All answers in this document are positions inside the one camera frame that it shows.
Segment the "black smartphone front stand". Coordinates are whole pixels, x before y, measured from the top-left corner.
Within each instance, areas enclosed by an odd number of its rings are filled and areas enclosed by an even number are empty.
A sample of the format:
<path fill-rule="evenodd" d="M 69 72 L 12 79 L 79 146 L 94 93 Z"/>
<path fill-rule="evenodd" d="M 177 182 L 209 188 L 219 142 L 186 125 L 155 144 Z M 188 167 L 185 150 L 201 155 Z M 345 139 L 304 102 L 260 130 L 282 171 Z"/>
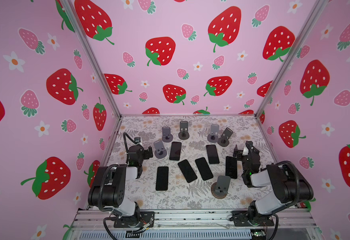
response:
<path fill-rule="evenodd" d="M 210 180 L 214 177 L 205 158 L 196 159 L 195 162 L 203 181 Z"/>

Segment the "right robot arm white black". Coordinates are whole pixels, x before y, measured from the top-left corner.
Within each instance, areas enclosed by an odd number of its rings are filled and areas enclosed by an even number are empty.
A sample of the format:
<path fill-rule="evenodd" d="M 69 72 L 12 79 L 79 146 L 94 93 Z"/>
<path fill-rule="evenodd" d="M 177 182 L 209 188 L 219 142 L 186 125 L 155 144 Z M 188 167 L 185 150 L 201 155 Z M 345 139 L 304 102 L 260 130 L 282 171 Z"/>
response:
<path fill-rule="evenodd" d="M 276 213 L 313 199 L 313 188 L 292 162 L 282 161 L 260 169 L 260 151 L 251 141 L 245 143 L 243 150 L 235 147 L 233 157 L 242 162 L 242 179 L 248 188 L 272 187 L 269 194 L 252 201 L 246 212 L 232 212 L 230 221 L 235 225 L 266 226 L 273 223 Z"/>

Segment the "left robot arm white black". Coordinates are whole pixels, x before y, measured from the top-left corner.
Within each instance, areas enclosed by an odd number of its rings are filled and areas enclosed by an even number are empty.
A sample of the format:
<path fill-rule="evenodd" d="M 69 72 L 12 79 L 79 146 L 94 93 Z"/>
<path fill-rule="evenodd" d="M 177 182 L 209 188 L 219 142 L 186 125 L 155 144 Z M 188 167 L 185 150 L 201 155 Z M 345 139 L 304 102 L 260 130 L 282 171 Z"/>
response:
<path fill-rule="evenodd" d="M 140 208 L 136 202 L 125 197 L 127 180 L 140 178 L 143 162 L 153 157 L 151 146 L 145 150 L 141 145 L 128 149 L 128 163 L 99 167 L 88 195 L 89 206 L 98 207 L 102 212 L 112 212 L 120 218 L 138 222 Z"/>

